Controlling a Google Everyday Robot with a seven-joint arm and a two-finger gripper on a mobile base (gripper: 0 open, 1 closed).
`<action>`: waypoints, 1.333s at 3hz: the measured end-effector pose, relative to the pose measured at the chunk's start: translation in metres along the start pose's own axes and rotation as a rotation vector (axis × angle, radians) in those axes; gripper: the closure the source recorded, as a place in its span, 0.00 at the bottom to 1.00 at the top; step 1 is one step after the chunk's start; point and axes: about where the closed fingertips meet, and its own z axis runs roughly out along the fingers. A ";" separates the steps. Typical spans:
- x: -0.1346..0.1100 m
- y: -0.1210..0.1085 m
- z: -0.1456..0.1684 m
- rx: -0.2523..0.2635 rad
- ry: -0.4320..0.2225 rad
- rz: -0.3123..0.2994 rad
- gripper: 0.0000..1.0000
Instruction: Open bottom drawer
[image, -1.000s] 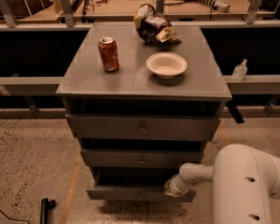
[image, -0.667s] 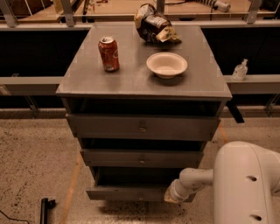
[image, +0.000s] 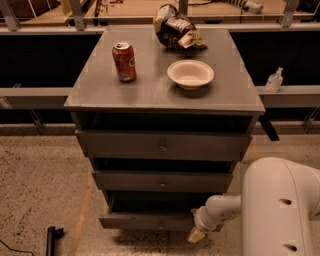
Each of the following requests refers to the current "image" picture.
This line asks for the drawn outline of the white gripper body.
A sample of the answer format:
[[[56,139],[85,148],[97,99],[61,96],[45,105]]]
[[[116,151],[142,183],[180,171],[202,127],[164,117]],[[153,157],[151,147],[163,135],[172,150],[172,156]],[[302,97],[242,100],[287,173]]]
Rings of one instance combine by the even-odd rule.
[[[194,224],[195,227],[203,233],[212,232],[218,226],[217,221],[213,217],[209,216],[205,206],[201,206],[195,210]]]

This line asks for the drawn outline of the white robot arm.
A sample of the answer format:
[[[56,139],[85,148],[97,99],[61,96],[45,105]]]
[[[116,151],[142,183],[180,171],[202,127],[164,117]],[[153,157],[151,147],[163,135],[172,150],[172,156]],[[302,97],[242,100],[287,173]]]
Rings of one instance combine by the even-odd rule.
[[[193,211],[188,241],[237,214],[242,256],[314,256],[309,222],[320,214],[320,170],[276,157],[253,162],[239,195],[211,196]]]

